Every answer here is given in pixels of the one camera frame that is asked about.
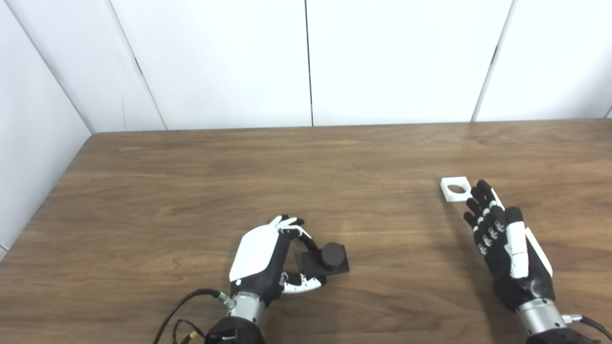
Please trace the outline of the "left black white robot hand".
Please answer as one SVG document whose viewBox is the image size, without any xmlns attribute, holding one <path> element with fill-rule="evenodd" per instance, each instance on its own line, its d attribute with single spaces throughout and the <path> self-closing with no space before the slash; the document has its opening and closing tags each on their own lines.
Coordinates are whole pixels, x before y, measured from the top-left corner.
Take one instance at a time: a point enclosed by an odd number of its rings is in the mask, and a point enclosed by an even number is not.
<svg viewBox="0 0 612 344">
<path fill-rule="evenodd" d="M 301 218 L 282 214 L 243 235 L 229 272 L 232 297 L 254 294 L 269 307 L 284 293 L 313 291 L 327 283 L 325 276 L 284 270 L 291 240 L 300 240 L 309 252 L 318 250 L 303 224 Z"/>
</svg>

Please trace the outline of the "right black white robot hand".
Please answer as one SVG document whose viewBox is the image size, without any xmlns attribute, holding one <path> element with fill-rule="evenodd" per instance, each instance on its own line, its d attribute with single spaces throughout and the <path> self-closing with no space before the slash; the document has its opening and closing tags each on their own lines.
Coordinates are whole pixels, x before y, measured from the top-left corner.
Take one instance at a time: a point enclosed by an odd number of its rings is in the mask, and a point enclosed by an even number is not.
<svg viewBox="0 0 612 344">
<path fill-rule="evenodd" d="M 555 300 L 553 269 L 516 206 L 504 206 L 487 181 L 477 181 L 463 214 L 478 252 L 492 275 L 499 300 L 515 311 L 534 299 Z"/>
</svg>

